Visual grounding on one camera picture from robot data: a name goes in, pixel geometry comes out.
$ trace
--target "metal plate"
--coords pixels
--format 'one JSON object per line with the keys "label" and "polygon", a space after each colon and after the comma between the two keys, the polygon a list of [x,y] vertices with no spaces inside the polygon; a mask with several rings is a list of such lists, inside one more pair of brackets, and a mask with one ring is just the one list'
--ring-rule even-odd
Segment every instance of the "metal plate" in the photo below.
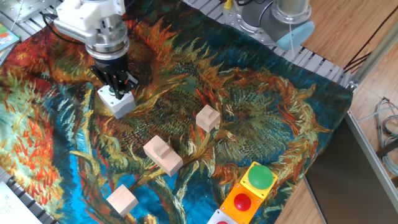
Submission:
{"label": "metal plate", "polygon": [[328,60],[322,62],[321,67],[318,69],[317,74],[321,75],[323,77],[326,77],[326,75],[331,72],[331,69],[333,68],[333,63],[329,62]]}
{"label": "metal plate", "polygon": [[17,23],[25,22],[33,15],[49,7],[54,1],[51,0],[24,0],[21,12],[17,18],[17,13],[21,8],[21,0],[1,0],[0,12],[5,14],[12,21],[17,19]]}
{"label": "metal plate", "polygon": [[200,9],[202,6],[204,6],[209,0],[197,0],[194,4],[193,7],[195,9]]}
{"label": "metal plate", "polygon": [[203,8],[201,8],[200,11],[207,16],[207,14],[209,14],[215,7],[217,7],[220,4],[221,2],[219,2],[219,0],[211,0]]}
{"label": "metal plate", "polygon": [[298,47],[294,48],[293,50],[288,50],[286,52],[286,54],[284,55],[284,58],[291,62],[300,53],[301,49],[303,49],[303,47],[298,46]]}
{"label": "metal plate", "polygon": [[323,57],[316,54],[311,58],[311,60],[307,63],[307,65],[304,68],[311,72],[316,72],[322,60]]}
{"label": "metal plate", "polygon": [[274,50],[274,53],[277,54],[278,56],[282,56],[282,54],[284,54],[286,52],[286,50],[280,48],[280,47],[276,47],[276,49]]}

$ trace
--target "gray cable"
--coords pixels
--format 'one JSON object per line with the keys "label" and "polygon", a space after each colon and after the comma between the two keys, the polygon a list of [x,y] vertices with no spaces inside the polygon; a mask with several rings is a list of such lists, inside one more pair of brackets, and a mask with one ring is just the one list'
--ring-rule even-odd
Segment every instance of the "gray cable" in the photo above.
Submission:
{"label": "gray cable", "polygon": [[365,117],[365,118],[362,118],[362,119],[357,120],[357,122],[366,121],[367,119],[373,117],[374,115],[377,115],[377,114],[379,114],[379,113],[381,113],[381,112],[385,112],[385,111],[387,111],[387,110],[392,110],[392,109],[398,109],[398,106],[393,106],[393,107],[390,107],[390,108],[386,108],[386,109],[383,109],[383,110],[379,110],[379,111],[377,111],[377,112],[375,112],[375,113],[373,113],[373,114],[370,114],[369,116],[367,116],[367,117]]}
{"label": "gray cable", "polygon": [[[380,110],[381,105],[383,105],[384,103],[388,103],[389,105],[392,105],[393,107]],[[372,116],[376,115],[377,133],[378,133],[378,136],[379,136],[379,144],[380,144],[380,147],[381,147],[381,148],[383,148],[384,146],[386,146],[387,144],[389,144],[390,142],[392,142],[393,140],[395,140],[395,139],[397,139],[397,138],[391,136],[391,137],[387,138],[386,141],[384,141],[384,138],[383,138],[383,128],[382,128],[382,126],[381,126],[382,124],[381,124],[381,121],[380,121],[379,113],[382,112],[382,111],[390,110],[390,109],[394,109],[394,108],[398,108],[398,107],[397,107],[395,104],[391,103],[390,101],[382,100],[382,101],[380,101],[380,102],[377,104],[377,106],[376,106],[376,108],[375,108],[375,111],[376,111],[376,112],[375,112],[374,114],[371,114],[371,115],[368,116],[369,118],[371,118]],[[387,168],[390,172],[392,172],[394,175],[398,176],[398,166],[397,166],[397,164],[395,164],[395,163],[392,161],[392,159],[388,156],[388,154],[386,154],[385,156],[383,156],[383,157],[382,157],[382,160],[383,160],[384,165],[386,165],[386,168]]]}

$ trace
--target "white cable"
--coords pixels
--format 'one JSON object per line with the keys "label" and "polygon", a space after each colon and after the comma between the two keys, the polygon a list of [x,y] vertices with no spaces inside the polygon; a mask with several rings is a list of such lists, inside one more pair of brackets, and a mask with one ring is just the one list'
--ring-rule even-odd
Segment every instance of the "white cable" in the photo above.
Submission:
{"label": "white cable", "polygon": [[290,44],[292,46],[292,58],[294,58],[294,50],[293,50],[293,34],[292,34],[292,24],[289,23],[289,31],[290,31]]}
{"label": "white cable", "polygon": [[379,111],[377,111],[377,112],[375,112],[375,113],[373,113],[373,114],[370,114],[370,115],[367,116],[367,117],[364,117],[364,118],[362,118],[362,119],[357,120],[357,122],[366,121],[367,119],[373,117],[373,116],[376,115],[376,114],[379,114],[379,113],[381,113],[381,112],[385,112],[385,111],[387,111],[387,110],[392,110],[392,109],[398,109],[398,106],[393,106],[393,107],[390,107],[390,108],[386,108],[386,109],[383,109],[383,110],[379,110]]}
{"label": "white cable", "polygon": [[12,31],[12,28],[14,28],[14,26],[15,26],[15,23],[16,23],[16,22],[17,22],[17,20],[18,20],[19,14],[21,13],[21,9],[22,9],[22,5],[23,5],[23,3],[24,3],[24,0],[22,0],[22,1],[21,1],[21,6],[20,6],[20,8],[19,8],[19,11],[18,11],[17,17],[15,18],[15,20],[14,20],[14,23],[12,24],[10,31]]}

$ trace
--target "tapestry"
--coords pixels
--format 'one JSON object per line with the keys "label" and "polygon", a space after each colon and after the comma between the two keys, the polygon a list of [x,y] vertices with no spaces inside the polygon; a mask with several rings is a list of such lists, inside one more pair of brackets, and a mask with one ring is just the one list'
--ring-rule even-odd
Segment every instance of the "tapestry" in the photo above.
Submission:
{"label": "tapestry", "polygon": [[[136,1],[126,17],[149,5],[126,21],[140,85],[121,119],[84,45],[46,27],[13,50],[0,68],[0,165],[59,223],[206,223],[257,161],[279,178],[251,223],[274,223],[352,92],[178,0]],[[205,105],[221,113],[210,133],[195,124]],[[144,153],[155,135],[183,158],[173,177]],[[139,201],[124,218],[106,201],[121,184]]]}

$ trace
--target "floor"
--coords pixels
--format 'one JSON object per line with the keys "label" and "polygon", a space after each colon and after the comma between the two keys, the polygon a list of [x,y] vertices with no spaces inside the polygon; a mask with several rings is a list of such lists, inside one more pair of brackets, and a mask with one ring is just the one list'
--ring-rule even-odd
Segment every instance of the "floor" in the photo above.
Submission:
{"label": "floor", "polygon": [[[304,46],[334,64],[344,67],[398,2],[396,0],[310,0],[310,4],[312,21],[316,28]],[[398,21],[398,12],[386,22],[359,57],[372,51],[396,21]],[[383,97],[398,105],[397,58],[398,44],[395,44],[354,94],[350,110],[356,119],[372,114],[376,104]],[[381,119],[390,115],[392,112],[385,112],[381,115]],[[378,150],[380,147],[374,118],[359,125],[374,150]],[[398,163],[398,152],[391,152],[389,155]],[[276,223],[322,223],[303,182],[298,184]]]}

